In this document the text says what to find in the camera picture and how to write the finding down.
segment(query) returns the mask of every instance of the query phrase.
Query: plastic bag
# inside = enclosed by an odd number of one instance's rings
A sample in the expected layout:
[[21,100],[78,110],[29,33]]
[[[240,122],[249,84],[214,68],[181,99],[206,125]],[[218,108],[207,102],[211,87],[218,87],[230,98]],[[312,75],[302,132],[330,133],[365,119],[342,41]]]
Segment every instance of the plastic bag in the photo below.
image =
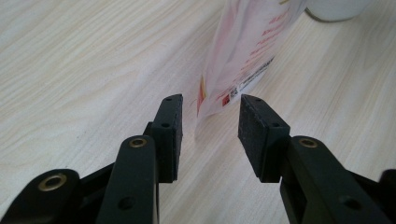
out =
[[201,76],[198,120],[249,92],[274,59],[306,0],[229,0]]

